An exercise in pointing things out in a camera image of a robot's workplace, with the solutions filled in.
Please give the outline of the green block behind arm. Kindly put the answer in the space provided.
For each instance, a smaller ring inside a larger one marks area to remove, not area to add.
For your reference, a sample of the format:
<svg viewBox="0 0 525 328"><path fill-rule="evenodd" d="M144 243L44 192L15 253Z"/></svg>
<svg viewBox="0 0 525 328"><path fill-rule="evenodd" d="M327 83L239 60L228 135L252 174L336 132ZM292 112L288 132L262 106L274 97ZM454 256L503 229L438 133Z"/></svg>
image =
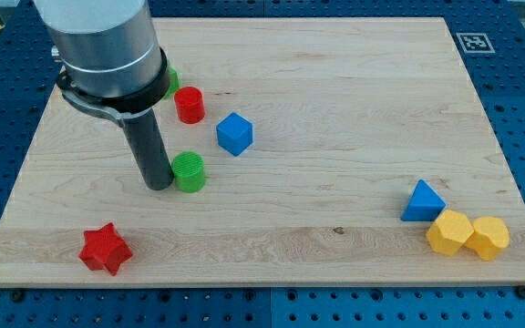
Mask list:
<svg viewBox="0 0 525 328"><path fill-rule="evenodd" d="M180 81L179 81L179 77L178 77L178 72L173 67L169 68L169 78L170 78L170 85L169 85L169 88L168 88L166 94L163 96L163 99L171 98L172 96L175 95L175 93L180 88Z"/></svg>

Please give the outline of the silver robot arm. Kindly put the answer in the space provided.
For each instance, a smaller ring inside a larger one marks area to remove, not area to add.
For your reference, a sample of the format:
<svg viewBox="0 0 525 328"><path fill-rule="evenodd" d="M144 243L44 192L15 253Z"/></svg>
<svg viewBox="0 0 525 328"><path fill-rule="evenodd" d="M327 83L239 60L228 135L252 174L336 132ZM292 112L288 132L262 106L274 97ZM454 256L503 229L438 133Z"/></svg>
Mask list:
<svg viewBox="0 0 525 328"><path fill-rule="evenodd" d="M64 66L57 84L76 110L120 127L155 123L170 86L146 0L35 0Z"/></svg>

